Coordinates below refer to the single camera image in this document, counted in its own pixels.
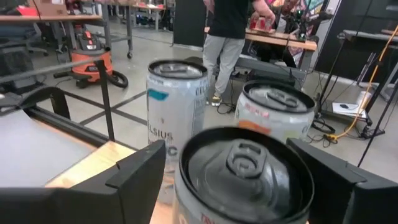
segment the celsius can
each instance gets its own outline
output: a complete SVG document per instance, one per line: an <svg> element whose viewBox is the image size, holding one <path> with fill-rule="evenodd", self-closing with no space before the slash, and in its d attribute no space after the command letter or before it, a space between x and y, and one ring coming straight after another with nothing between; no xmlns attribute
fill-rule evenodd
<svg viewBox="0 0 398 224"><path fill-rule="evenodd" d="M237 127L207 129L181 152L173 224L305 224L312 175L281 142Z"/></svg>
<svg viewBox="0 0 398 224"><path fill-rule="evenodd" d="M286 143L305 138L311 127L315 102L294 87L277 82L250 81L243 85L235 122Z"/></svg>
<svg viewBox="0 0 398 224"><path fill-rule="evenodd" d="M207 69L184 60L152 62L147 76L148 143L163 139L167 146L159 200L172 203L174 170L182 146L203 129Z"/></svg>

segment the orange shop vacuum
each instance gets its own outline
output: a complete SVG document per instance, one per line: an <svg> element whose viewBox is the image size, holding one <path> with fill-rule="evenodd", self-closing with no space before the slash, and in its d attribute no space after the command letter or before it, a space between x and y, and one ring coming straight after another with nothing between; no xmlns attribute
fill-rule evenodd
<svg viewBox="0 0 398 224"><path fill-rule="evenodd" d="M110 83L120 88L128 86L129 81L125 75L113 70L111 51L105 47L96 35L88 31L76 35L77 49L71 52L72 62L88 60L91 57L101 57L106 67L107 78ZM72 68L72 72L58 73L54 78L71 76L76 80L78 88L86 88L89 84L100 81L100 72L94 63L87 63Z"/></svg>

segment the black hose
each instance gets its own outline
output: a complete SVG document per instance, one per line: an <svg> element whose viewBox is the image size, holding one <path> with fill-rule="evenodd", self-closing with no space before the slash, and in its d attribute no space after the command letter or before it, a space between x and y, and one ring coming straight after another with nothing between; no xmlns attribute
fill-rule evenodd
<svg viewBox="0 0 398 224"><path fill-rule="evenodd" d="M113 85L116 85L117 87L120 87L120 88L125 88L129 85L129 80L127 79L127 77L117 71L113 71L112 75L107 75L107 78L108 78L109 82L111 82Z"/></svg>

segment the concrete floor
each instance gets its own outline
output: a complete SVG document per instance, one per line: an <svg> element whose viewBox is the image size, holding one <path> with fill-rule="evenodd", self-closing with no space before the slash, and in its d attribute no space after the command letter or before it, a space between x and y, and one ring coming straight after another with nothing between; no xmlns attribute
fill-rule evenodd
<svg viewBox="0 0 398 224"><path fill-rule="evenodd" d="M120 24L113 24L112 30L116 35L126 33L126 27ZM130 145L133 149L141 149L147 145L147 127L146 127L146 76L148 74L148 64L158 58L187 58L191 56L201 57L201 52L185 49L181 47L171 47L172 34L168 32L155 32L147 29L133 29L133 58L127 59L127 42L118 42L112 45L112 57L115 70L125 74L129 79L129 86L126 89L120 89L109 85L109 98L113 111L113 125L116 139ZM49 66L56 64L55 54L49 57L34 57L35 67ZM69 78L61 78L54 80L49 75L45 81L48 85L57 85L61 89L81 96L83 99L76 99L76 96L68 96L72 120L82 123L89 128L97 130L103 134L107 134L105 117L103 116L103 101L101 97L100 86L89 86L86 89L78 89L75 81ZM307 76L304 84L305 92L314 95L320 91L318 86L318 73L311 73ZM234 96L233 101L236 102L242 83L233 82ZM335 89L330 95L330 99L336 98L348 85L338 82ZM224 101L229 102L229 86ZM337 101L354 102L361 89L355 85L347 89ZM380 116L386 103L383 99L378 99L373 106L370 116L377 123L377 117ZM49 100L39 103L39 106L52 110ZM329 121L337 133L343 132L347 124L341 124ZM233 125L233 114L219 114L216 108L207 106L205 116L205 128L212 126L228 126ZM369 170L375 174L398 182L398 138L395 138L394 130L398 126L398 110L393 112L389 124L386 127L386 134L377 137L365 160L362 168ZM318 131L311 129L309 136L320 134ZM341 138L338 144L332 144L329 147L323 147L322 142L313 142L312 145L321 150L329 152L348 162L356 165L365 150L368 141L360 141L351 138Z"/></svg>

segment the can lid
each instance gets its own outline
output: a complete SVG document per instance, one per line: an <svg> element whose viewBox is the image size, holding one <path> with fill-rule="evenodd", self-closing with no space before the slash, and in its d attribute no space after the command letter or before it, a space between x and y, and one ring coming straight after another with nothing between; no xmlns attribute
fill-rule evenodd
<svg viewBox="0 0 398 224"><path fill-rule="evenodd" d="M197 79L207 73L204 66L184 60L159 60L152 62L148 69L155 75L175 79Z"/></svg>
<svg viewBox="0 0 398 224"><path fill-rule="evenodd" d="M189 158L185 149L191 151ZM240 223L288 220L312 200L312 178L298 156L275 139L247 129L202 132L188 142L181 159L188 159L180 167L185 167L182 173L197 198Z"/></svg>
<svg viewBox="0 0 398 224"><path fill-rule="evenodd" d="M275 82L247 82L243 93L261 106L283 112L306 113L315 107L315 102L306 94Z"/></svg>

